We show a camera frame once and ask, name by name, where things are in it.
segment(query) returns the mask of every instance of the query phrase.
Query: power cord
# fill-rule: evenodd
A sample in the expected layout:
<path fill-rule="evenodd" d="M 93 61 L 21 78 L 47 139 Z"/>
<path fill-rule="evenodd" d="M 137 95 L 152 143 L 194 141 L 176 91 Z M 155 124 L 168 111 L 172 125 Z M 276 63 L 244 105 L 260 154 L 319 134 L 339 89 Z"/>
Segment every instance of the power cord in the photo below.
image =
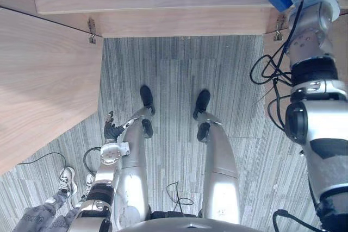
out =
<path fill-rule="evenodd" d="M 175 184 L 175 190 L 176 190 L 176 198 L 177 198 L 177 200 L 174 200 L 174 199 L 170 196 L 169 191 L 168 191 L 168 188 L 169 188 L 170 186 L 174 185 L 174 184 Z M 178 184 L 179 184 L 179 181 L 173 182 L 173 183 L 169 184 L 169 185 L 166 187 L 166 192 L 167 192 L 168 197 L 175 203 L 175 207 L 174 207 L 173 211 L 175 211 L 177 205 L 179 205 L 179 207 L 180 207 L 180 212 L 181 212 L 181 213 L 183 214 L 183 216 L 185 217 L 185 214 L 184 214 L 183 209 L 182 209 L 182 205 L 193 205 L 193 204 L 194 204 L 194 201 L 193 201 L 192 199 L 190 199 L 190 198 L 185 198 L 185 197 L 181 197 L 181 198 L 180 198 L 180 197 L 179 197 Z M 189 202 L 182 203 L 182 202 L 181 202 L 182 199 L 188 200 Z"/>
<path fill-rule="evenodd" d="M 272 83 L 273 83 L 273 87 L 267 92 L 269 93 L 272 89 L 274 89 L 275 91 L 275 94 L 276 94 L 276 98 L 274 100 L 272 100 L 269 104 L 268 104 L 268 107 L 267 107 L 267 112 L 268 112 L 268 115 L 271 119 L 271 121 L 275 124 L 275 126 L 282 130 L 282 131 L 285 131 L 285 124 L 281 118 L 281 111 L 280 111 L 280 101 L 281 99 L 284 99 L 284 98 L 288 98 L 290 97 L 289 95 L 287 96 L 280 96 L 279 94 L 279 90 L 278 90 L 278 87 L 277 87 L 277 84 L 278 83 L 282 83 L 282 84 L 285 84 L 285 85 L 288 85 L 288 86 L 292 86 L 292 82 L 291 82 L 291 72 L 283 72 L 281 69 L 280 69 L 280 66 L 282 64 L 282 61 L 283 61 L 283 58 L 284 58 L 284 55 L 289 47 L 289 44 L 290 44 L 290 40 L 294 34 L 294 31 L 296 29 L 296 26 L 297 26 L 297 23 L 299 21 L 299 18 L 300 18 L 300 13 L 301 13 L 301 10 L 302 10 L 302 7 L 303 7 L 303 0 L 301 1 L 300 5 L 299 5 L 299 8 L 297 10 L 297 13 L 296 13 L 296 16 L 295 16 L 295 20 L 294 20 L 294 26 L 293 28 L 291 29 L 290 31 L 290 34 L 287 38 L 287 40 L 281 45 L 281 47 L 271 56 L 270 54 L 266 54 L 266 55 L 263 55 L 262 57 L 260 57 L 255 63 L 254 65 L 251 67 L 251 70 L 250 70 L 250 74 L 249 74 L 249 77 L 250 77 L 250 80 L 251 82 L 253 82 L 254 84 L 257 84 L 257 85 L 263 85 L 263 84 L 266 84 L 268 82 L 270 82 L 272 80 Z M 281 54 L 280 54 L 280 57 L 279 57 L 279 60 L 277 63 L 274 62 L 274 58 L 276 57 L 276 55 L 281 51 Z M 263 61 L 264 59 L 268 59 L 269 61 L 266 63 L 265 67 L 262 69 L 262 72 L 261 72 L 261 77 L 264 78 L 265 80 L 263 81 L 257 81 L 254 79 L 253 77 L 253 73 L 254 73 L 254 70 L 256 68 L 256 66 L 261 62 Z M 274 71 L 270 74 L 270 75 L 266 75 L 265 72 L 266 70 L 268 69 L 268 67 L 271 66 L 273 67 Z M 276 102 L 276 108 L 277 108 L 277 118 L 278 118 L 278 122 L 279 124 L 276 122 L 276 120 L 274 119 L 274 117 L 272 116 L 272 113 L 271 113 L 271 105 Z"/>
<path fill-rule="evenodd" d="M 67 168 L 67 164 L 66 164 L 66 158 L 64 157 L 63 154 L 61 154 L 61 153 L 59 153 L 59 152 L 50 152 L 50 153 L 45 154 L 44 156 L 39 157 L 39 158 L 36 159 L 36 160 L 30 161 L 30 162 L 18 163 L 17 165 L 29 165 L 29 164 L 33 164 L 33 163 L 35 163 L 35 162 L 41 160 L 42 158 L 44 158 L 44 157 L 46 157 L 46 156 L 49 156 L 49 155 L 52 155 L 52 154 L 60 155 L 60 156 L 63 158 L 63 160 L 64 160 L 63 171 L 59 174 L 59 179 L 60 179 L 60 177 L 63 175 L 65 169 Z M 74 208 L 74 205 L 72 204 L 72 201 L 71 201 L 71 197 L 70 197 L 70 204 L 71 204 L 72 208 Z"/>
<path fill-rule="evenodd" d="M 85 168 L 87 169 L 87 171 L 89 173 L 91 173 L 94 177 L 96 175 L 96 171 L 92 171 L 88 166 L 87 166 L 87 162 L 86 162 L 86 157 L 87 155 L 91 152 L 91 151 L 100 151 L 100 147 L 93 147 L 90 148 L 88 151 L 85 152 L 85 154 L 83 155 L 83 165 L 85 166 Z"/>
<path fill-rule="evenodd" d="M 278 228 L 278 224 L 277 224 L 277 216 L 281 216 L 281 217 L 286 217 L 286 218 L 291 218 L 292 220 L 296 221 L 297 223 L 301 224 L 302 226 L 312 230 L 312 231 L 315 231 L 315 232 L 322 232 L 322 230 L 318 229 L 318 228 L 315 228 L 314 226 L 298 219 L 297 217 L 289 214 L 286 210 L 284 209 L 278 209 L 277 211 L 275 211 L 273 213 L 273 216 L 272 216 L 272 221 L 273 221 L 273 226 L 274 226 L 274 230 L 275 232 L 279 232 L 279 228 Z"/>

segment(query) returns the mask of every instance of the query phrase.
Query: black shoe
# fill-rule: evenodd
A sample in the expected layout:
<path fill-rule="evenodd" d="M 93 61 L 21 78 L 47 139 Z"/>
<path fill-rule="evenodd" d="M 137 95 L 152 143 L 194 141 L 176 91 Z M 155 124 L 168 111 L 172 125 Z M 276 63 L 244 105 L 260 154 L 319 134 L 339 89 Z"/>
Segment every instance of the black shoe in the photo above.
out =
<path fill-rule="evenodd" d="M 209 101 L 210 101 L 210 92 L 207 89 L 203 89 L 198 95 L 198 98 L 196 101 L 196 108 L 193 115 L 195 120 L 197 119 L 198 117 L 197 114 L 199 112 L 206 111 Z"/>
<path fill-rule="evenodd" d="M 153 106 L 153 97 L 150 88 L 147 85 L 143 85 L 140 88 L 140 96 L 144 107 L 152 109 L 152 115 L 155 113 Z"/>

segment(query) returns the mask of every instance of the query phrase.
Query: floor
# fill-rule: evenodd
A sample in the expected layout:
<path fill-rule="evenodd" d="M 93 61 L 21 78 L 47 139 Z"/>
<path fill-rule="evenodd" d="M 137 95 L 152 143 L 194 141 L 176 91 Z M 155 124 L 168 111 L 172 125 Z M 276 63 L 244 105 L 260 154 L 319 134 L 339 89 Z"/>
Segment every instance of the floor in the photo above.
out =
<path fill-rule="evenodd" d="M 82 194 L 86 170 L 83 154 L 102 144 L 105 114 L 125 122 L 141 107 L 139 88 L 154 95 L 153 138 L 146 140 L 148 189 L 152 210 L 172 210 L 166 185 L 179 181 L 179 194 L 194 201 L 183 206 L 196 214 L 201 207 L 206 148 L 196 139 L 191 118 L 196 96 L 208 88 L 208 111 L 225 124 L 240 174 L 243 225 L 273 231 L 272 213 L 287 209 L 318 226 L 309 195 L 305 159 L 265 116 L 264 88 L 253 85 L 248 72 L 262 55 L 262 36 L 159 37 L 105 39 L 98 112 L 58 137 L 28 159 L 61 152 L 78 173 L 79 191 L 59 213 L 64 214 Z M 97 152 L 88 157 L 96 168 Z M 54 194 L 63 161 L 50 155 L 31 165 L 16 166 L 0 177 L 0 232 L 11 231 L 23 209 Z M 307 231 L 278 218 L 281 231 Z"/>

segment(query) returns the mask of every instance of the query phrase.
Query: metal hinge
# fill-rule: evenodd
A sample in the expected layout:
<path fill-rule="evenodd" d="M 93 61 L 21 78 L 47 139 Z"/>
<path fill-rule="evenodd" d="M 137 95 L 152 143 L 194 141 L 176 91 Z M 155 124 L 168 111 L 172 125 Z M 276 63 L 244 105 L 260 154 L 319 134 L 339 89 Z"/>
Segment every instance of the metal hinge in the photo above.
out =
<path fill-rule="evenodd" d="M 283 34 L 280 32 L 280 30 L 283 28 L 285 23 L 285 15 L 279 14 L 277 18 L 277 24 L 276 24 L 276 34 L 273 37 L 273 41 L 282 41 L 283 40 Z"/>
<path fill-rule="evenodd" d="M 89 42 L 95 44 L 96 43 L 96 24 L 94 23 L 93 18 L 88 19 L 88 28 L 91 32 L 91 36 L 89 37 Z"/>

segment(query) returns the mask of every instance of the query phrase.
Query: white sneaker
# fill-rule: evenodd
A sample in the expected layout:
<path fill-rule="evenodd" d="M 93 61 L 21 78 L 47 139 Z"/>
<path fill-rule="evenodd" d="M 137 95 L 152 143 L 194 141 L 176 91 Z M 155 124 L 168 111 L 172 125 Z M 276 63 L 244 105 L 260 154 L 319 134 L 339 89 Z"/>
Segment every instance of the white sneaker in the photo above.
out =
<path fill-rule="evenodd" d="M 78 204 L 76 206 L 81 206 L 81 204 L 86 201 L 86 197 L 89 194 L 89 192 L 91 191 L 92 188 L 92 184 L 94 182 L 95 177 L 91 174 L 88 173 L 86 176 L 86 187 L 85 190 L 81 196 L 81 199 L 79 200 Z"/>
<path fill-rule="evenodd" d="M 75 170 L 72 167 L 63 168 L 60 172 L 59 180 L 59 190 L 66 191 L 68 197 L 76 193 Z"/>

